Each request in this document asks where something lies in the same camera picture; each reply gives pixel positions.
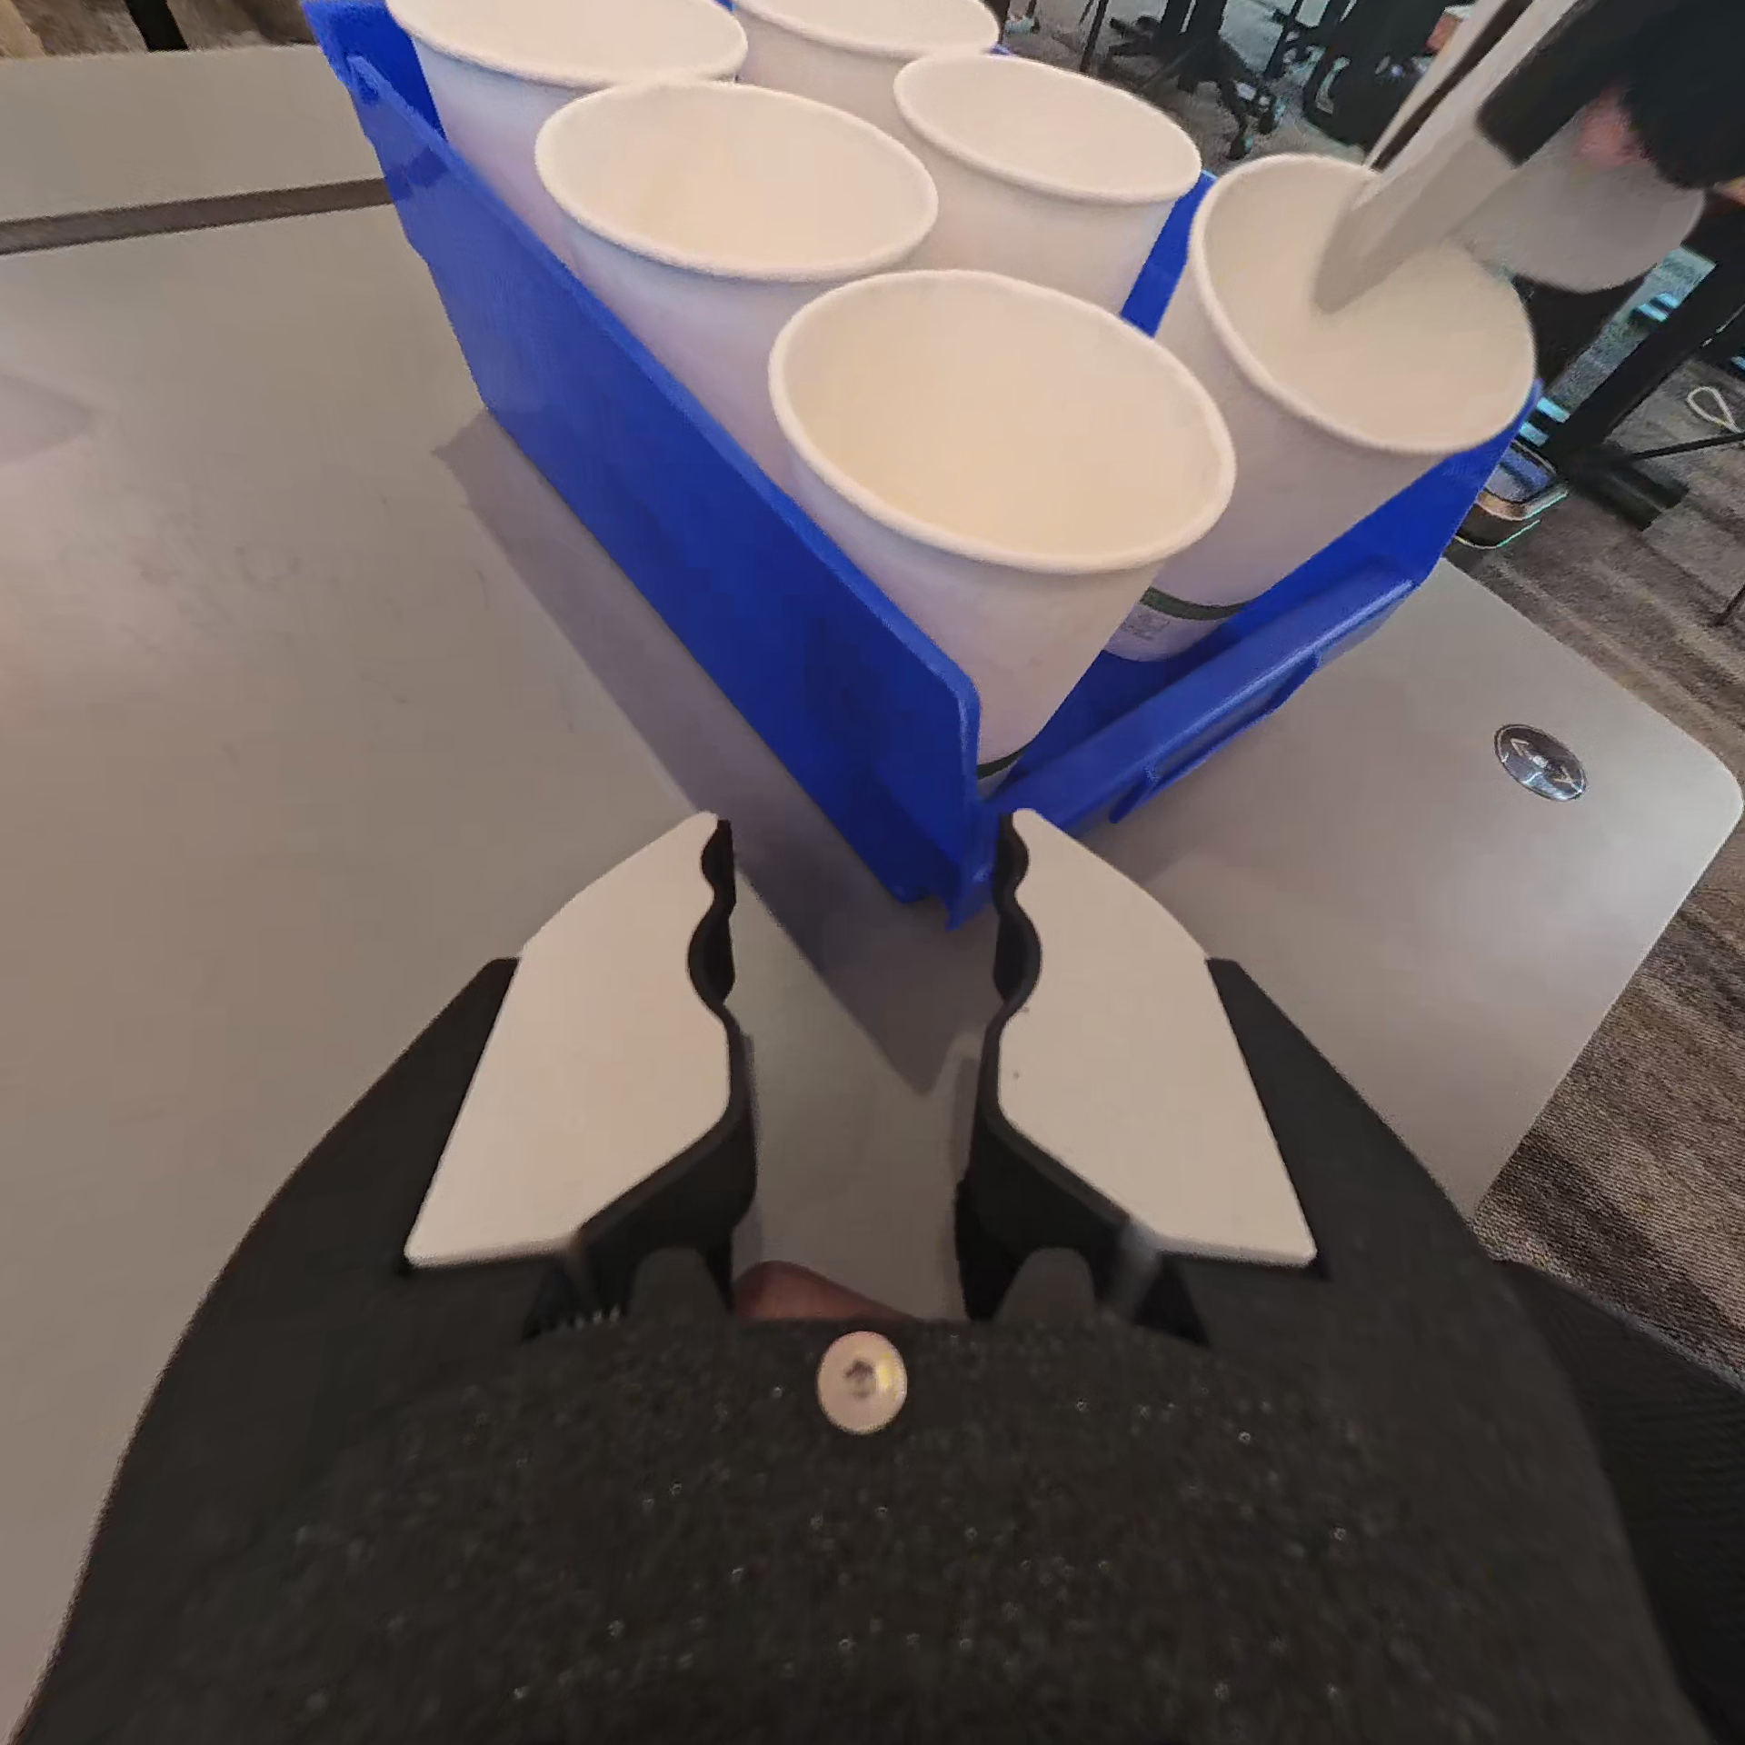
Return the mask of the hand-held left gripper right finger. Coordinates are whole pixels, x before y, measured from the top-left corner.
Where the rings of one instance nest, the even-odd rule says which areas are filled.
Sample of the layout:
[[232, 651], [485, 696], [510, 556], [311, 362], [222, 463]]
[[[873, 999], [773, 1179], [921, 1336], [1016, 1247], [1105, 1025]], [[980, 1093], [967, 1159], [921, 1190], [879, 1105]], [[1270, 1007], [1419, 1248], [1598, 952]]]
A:
[[1031, 807], [999, 822], [991, 896], [994, 1013], [954, 1201], [967, 1315], [999, 1317], [1043, 1254], [1127, 1320], [1187, 1301], [1182, 1261], [1308, 1276], [1316, 1239], [1207, 950]]

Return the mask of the person's left hand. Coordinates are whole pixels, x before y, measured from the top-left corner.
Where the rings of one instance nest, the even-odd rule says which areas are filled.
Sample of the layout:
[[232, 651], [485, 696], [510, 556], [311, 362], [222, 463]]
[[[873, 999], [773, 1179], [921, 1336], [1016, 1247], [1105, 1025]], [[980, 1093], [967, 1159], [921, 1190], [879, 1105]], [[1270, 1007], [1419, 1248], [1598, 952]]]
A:
[[789, 1261], [758, 1261], [734, 1281], [742, 1320], [895, 1322], [903, 1310]]

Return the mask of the round metal table fitting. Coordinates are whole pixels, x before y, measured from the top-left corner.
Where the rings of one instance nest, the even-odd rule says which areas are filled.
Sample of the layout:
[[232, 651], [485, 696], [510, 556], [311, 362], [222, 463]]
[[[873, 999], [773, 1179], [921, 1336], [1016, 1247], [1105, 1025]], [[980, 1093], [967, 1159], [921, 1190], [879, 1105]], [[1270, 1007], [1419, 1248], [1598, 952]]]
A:
[[1587, 790], [1582, 761], [1552, 732], [1513, 723], [1493, 732], [1493, 756], [1513, 782], [1549, 801], [1580, 800]]

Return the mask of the set of white paper cups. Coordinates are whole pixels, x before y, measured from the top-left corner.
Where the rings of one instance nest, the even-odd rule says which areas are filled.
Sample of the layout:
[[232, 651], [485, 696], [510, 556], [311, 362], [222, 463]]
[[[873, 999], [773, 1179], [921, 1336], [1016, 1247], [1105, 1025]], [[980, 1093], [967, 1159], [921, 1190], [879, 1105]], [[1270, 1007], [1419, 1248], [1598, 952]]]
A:
[[1209, 392], [1120, 302], [934, 265], [921, 153], [747, 81], [721, 3], [388, 3], [447, 144], [1031, 745], [1230, 505]]

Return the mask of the black office chair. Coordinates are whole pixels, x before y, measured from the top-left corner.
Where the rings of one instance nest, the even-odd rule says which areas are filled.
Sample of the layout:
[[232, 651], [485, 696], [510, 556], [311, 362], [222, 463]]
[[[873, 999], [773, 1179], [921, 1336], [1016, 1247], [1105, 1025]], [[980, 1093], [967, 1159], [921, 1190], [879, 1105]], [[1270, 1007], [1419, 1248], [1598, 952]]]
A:
[[1741, 1743], [1741, 1374], [1565, 1279], [1502, 1271], [1576, 1396], [1683, 1690]]
[[1256, 139], [1275, 133], [1280, 98], [1227, 41], [1227, 13], [1230, 2], [1166, 2], [1156, 15], [1112, 18], [1105, 53], [1085, 66], [1155, 106], [1168, 88], [1194, 96], [1209, 85], [1234, 126], [1227, 162], [1243, 162]]

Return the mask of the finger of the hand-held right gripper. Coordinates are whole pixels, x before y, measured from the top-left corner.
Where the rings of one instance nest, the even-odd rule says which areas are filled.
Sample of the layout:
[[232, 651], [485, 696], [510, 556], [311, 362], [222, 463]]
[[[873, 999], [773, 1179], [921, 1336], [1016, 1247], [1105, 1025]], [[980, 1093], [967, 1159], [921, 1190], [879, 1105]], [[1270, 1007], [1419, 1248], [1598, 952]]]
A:
[[1584, 159], [1580, 116], [1619, 86], [1677, 3], [1475, 3], [1388, 123], [1371, 179], [1324, 244], [1314, 305], [1333, 313], [1414, 256], [1457, 244], [1562, 291], [1644, 277], [1706, 197], [1651, 163]]

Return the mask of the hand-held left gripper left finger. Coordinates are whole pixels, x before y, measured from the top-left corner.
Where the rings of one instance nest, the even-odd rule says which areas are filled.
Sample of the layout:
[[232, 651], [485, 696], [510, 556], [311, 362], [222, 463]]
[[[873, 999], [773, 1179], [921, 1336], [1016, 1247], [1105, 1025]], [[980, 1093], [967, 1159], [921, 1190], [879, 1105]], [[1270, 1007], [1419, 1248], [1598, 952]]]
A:
[[533, 931], [404, 1238], [418, 1274], [556, 1261], [590, 1317], [691, 1256], [732, 1294], [757, 1199], [732, 822], [694, 814]]

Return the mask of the blue plastic bin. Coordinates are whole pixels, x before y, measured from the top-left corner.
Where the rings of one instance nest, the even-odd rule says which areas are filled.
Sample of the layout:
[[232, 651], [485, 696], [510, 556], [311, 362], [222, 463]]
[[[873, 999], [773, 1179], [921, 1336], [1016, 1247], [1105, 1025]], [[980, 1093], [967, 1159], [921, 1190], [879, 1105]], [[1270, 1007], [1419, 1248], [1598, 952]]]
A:
[[1266, 720], [1429, 576], [1518, 425], [1433, 465], [1230, 628], [1099, 657], [992, 797], [957, 670], [447, 144], [383, 3], [306, 3], [479, 401], [897, 901], [988, 901], [999, 811], [1121, 821]]

